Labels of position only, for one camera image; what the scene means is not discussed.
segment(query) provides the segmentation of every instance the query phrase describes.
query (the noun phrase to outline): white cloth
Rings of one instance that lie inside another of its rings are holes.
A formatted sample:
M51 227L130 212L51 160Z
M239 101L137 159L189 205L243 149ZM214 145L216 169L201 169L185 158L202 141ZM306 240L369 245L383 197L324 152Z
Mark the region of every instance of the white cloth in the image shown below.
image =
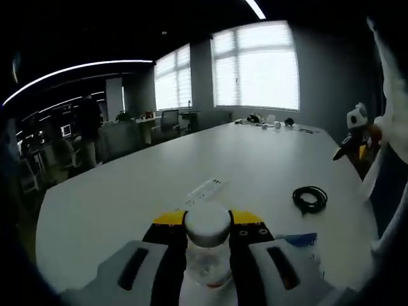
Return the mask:
M387 99L385 114L375 119L382 133L381 147L389 143L399 158L408 164L408 92L407 82L401 75L397 60L382 41L378 33L373 30L373 25L368 24L374 34L378 53L381 59L382 72L384 73L384 95ZM384 149L381 149L364 178L362 193L368 198L374 188L378 176Z

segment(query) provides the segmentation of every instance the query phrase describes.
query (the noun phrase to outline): computer monitor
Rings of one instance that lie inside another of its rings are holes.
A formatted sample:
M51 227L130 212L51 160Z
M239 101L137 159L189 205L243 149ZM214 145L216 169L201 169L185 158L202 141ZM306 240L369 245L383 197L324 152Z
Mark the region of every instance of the computer monitor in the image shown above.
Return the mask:
M71 125L61 126L62 137L71 136Z

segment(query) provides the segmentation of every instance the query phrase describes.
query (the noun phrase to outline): white bottle cap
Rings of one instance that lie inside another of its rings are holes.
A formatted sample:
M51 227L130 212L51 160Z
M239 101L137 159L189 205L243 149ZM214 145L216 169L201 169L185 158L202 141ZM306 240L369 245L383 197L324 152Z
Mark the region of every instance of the white bottle cap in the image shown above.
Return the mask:
M199 247L216 247L230 234L231 217L221 205L203 202L188 211L184 224L194 244Z

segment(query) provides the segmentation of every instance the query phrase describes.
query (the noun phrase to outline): office chair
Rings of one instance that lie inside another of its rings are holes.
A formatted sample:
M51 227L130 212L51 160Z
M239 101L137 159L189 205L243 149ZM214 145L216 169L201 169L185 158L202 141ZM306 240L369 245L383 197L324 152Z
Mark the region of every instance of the office chair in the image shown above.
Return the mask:
M29 193L33 190L40 190L38 177L40 168L36 163L30 163L28 159L22 159L18 164L18 177L24 193Z
M163 110L161 113L160 126L151 129L152 134L164 141L180 137L180 122L178 110Z

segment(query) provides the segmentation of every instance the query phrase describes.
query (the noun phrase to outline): yellow object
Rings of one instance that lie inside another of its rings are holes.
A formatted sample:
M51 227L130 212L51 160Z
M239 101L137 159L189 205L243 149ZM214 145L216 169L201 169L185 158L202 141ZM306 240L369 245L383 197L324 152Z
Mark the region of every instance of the yellow object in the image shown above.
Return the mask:
M153 223L182 225L184 213L184 210L180 210L178 212L165 212L158 218L154 219Z
M360 145L360 149L359 149L359 151L358 151L358 153L359 153L358 157L359 157L360 159L363 159L363 158L365 157L365 155L366 155L366 153L367 153L366 149L367 149L367 146L366 146L366 145Z
M263 222L261 218L251 212L243 210L231 210L234 217L234 224L248 224Z

